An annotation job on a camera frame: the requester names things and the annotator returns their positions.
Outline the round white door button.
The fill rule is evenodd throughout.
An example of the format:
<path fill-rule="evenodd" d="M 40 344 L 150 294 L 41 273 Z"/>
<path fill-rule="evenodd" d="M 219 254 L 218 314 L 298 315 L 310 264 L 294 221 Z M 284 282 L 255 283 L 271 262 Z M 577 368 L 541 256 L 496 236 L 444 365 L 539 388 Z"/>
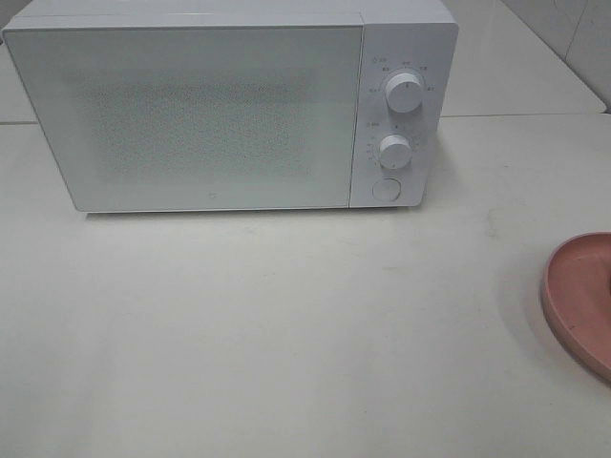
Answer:
<path fill-rule="evenodd" d="M 382 178 L 372 186 L 374 198 L 384 202 L 396 201 L 401 194 L 401 183 L 394 178 Z"/>

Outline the pink round plate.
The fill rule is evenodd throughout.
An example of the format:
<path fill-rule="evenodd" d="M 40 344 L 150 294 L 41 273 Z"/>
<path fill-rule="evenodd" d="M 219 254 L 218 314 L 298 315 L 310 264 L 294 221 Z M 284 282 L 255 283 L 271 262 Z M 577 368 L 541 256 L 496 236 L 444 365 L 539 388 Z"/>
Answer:
<path fill-rule="evenodd" d="M 559 245 L 546 263 L 542 310 L 562 346 L 610 380 L 610 234 L 590 233 Z"/>

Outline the white microwave door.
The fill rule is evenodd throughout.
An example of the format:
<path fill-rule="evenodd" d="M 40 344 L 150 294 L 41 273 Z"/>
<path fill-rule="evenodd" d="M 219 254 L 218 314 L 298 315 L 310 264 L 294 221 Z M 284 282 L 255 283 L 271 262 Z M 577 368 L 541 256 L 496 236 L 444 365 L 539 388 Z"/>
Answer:
<path fill-rule="evenodd" d="M 360 27 L 9 31 L 76 209 L 344 207 Z"/>

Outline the lower white microwave knob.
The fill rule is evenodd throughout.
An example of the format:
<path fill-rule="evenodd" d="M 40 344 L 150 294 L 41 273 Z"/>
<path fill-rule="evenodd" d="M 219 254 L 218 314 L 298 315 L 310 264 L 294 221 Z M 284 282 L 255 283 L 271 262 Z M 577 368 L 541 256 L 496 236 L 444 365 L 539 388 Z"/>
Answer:
<path fill-rule="evenodd" d="M 406 167 L 413 155 L 411 143 L 402 135 L 387 135 L 379 145 L 378 160 L 388 170 L 399 170 Z"/>

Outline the white microwave knob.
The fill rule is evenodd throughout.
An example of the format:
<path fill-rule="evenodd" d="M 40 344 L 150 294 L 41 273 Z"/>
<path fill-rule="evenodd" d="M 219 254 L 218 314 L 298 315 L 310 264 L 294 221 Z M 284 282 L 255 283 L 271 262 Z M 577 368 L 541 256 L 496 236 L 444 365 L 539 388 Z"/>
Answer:
<path fill-rule="evenodd" d="M 423 82 L 411 71 L 393 75 L 385 85 L 385 97 L 389 108 L 398 114 L 416 110 L 423 102 Z"/>
<path fill-rule="evenodd" d="M 387 135 L 379 145 L 378 160 L 388 170 L 399 170 L 406 167 L 413 155 L 411 143 L 402 135 Z"/>

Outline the upper white microwave knob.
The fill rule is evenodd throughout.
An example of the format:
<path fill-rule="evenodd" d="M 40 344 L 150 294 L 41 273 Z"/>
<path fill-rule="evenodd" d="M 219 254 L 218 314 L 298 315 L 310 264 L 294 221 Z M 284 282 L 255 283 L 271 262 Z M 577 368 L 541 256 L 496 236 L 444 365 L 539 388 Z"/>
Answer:
<path fill-rule="evenodd" d="M 385 85 L 385 97 L 389 108 L 398 114 L 416 110 L 423 102 L 423 82 L 411 71 L 393 75 Z"/>

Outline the white microwave oven body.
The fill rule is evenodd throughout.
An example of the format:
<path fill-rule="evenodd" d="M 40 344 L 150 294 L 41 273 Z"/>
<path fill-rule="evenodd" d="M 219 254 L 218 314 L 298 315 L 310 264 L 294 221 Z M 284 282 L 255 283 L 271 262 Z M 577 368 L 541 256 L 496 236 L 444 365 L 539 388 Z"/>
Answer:
<path fill-rule="evenodd" d="M 458 35 L 451 13 L 439 1 L 34 1 L 10 20 L 2 38 L 8 48 L 9 31 L 336 27 L 362 30 L 348 204 L 191 211 L 416 206 L 431 168 Z M 420 76 L 423 102 L 398 114 L 387 104 L 385 85 L 403 71 Z M 411 143 L 413 155 L 406 167 L 388 170 L 380 165 L 379 145 L 387 135 L 402 135 Z M 373 197 L 372 186 L 382 178 L 401 183 L 396 201 Z"/>

